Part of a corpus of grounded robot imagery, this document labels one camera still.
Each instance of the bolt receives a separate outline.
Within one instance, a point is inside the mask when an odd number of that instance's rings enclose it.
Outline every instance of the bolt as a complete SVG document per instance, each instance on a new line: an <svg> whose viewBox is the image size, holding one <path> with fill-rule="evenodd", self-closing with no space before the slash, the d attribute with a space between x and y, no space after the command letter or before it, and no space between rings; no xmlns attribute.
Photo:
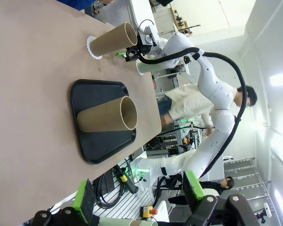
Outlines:
<svg viewBox="0 0 283 226"><path fill-rule="evenodd" d="M209 202L213 202L213 201L214 201L213 197L208 197L207 200L208 200Z"/></svg>

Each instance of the robotic arm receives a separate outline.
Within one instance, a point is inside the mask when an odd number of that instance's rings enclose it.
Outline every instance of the robotic arm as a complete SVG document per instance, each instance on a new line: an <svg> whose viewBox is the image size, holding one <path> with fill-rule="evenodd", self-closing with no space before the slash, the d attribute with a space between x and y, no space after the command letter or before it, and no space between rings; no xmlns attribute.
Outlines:
<svg viewBox="0 0 283 226"><path fill-rule="evenodd" d="M146 28L148 33L154 29ZM153 39L147 40L146 36L156 37L155 46L145 50L145 46L151 46ZM195 48L189 39L181 34L175 33L171 38L166 41L165 39L157 39L156 35L144 34L138 35L138 45L135 47L135 53L139 56L141 63L137 65L138 70L148 68L153 71L157 67L146 67L145 65L159 64L161 68L173 68L179 62L179 58L192 53L192 57L196 60L201 67L200 76L198 80L199 91L208 98L214 106L211 109L211 118L215 126L214 132L198 147L195 153L185 152L179 156L161 159L143 159L137 160L136 163L136 176L137 178L143 177L144 180L140 181L140 187L144 190L152 186L158 177L175 175L185 171L193 171L197 178L204 175L215 161L219 158L227 145L230 143L237 126L239 124L241 115L246 105L246 89L243 77L238 66L229 58L215 53L205 53L202 49ZM146 60L142 54L152 54L155 56L154 60ZM129 55L126 61L132 60ZM235 120L229 107L233 101L233 94L222 82L217 78L212 64L206 57L217 57L228 62L236 70L242 86L243 100L242 107Z"/></svg>

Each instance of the black tray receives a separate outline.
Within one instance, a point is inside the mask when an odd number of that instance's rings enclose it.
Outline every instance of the black tray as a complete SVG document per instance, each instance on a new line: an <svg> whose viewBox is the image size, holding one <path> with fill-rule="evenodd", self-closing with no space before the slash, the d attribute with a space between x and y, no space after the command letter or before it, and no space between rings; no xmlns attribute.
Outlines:
<svg viewBox="0 0 283 226"><path fill-rule="evenodd" d="M126 86L117 81L80 79L72 85L70 99L75 126L80 148L87 162L98 164L133 143L136 137L136 129L84 133L78 127L77 115L82 110L128 95Z"/></svg>

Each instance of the ceiling light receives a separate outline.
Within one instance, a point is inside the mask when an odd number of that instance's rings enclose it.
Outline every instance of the ceiling light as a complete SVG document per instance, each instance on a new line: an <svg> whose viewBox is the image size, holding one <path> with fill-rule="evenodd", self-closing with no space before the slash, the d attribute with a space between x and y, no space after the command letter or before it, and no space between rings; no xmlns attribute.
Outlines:
<svg viewBox="0 0 283 226"><path fill-rule="evenodd" d="M283 86L283 73L270 77L272 86Z"/></svg>
<svg viewBox="0 0 283 226"><path fill-rule="evenodd" d="M281 211L283 213L283 199L282 199L280 193L277 190L275 190L275 197L276 197L276 199L277 199L277 201L278 201L278 203L280 205L280 209L281 209Z"/></svg>

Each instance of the blue clothing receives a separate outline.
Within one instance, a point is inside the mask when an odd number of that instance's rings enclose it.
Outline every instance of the blue clothing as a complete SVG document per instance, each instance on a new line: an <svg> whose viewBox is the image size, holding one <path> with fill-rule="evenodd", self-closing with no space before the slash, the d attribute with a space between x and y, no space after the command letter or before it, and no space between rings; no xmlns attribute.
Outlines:
<svg viewBox="0 0 283 226"><path fill-rule="evenodd" d="M96 0L57 0L77 10L90 7Z"/></svg>
<svg viewBox="0 0 283 226"><path fill-rule="evenodd" d="M168 98L167 96L164 96L157 102L158 104L158 110L159 115L165 115L169 113L169 110L171 110L172 100Z"/></svg>

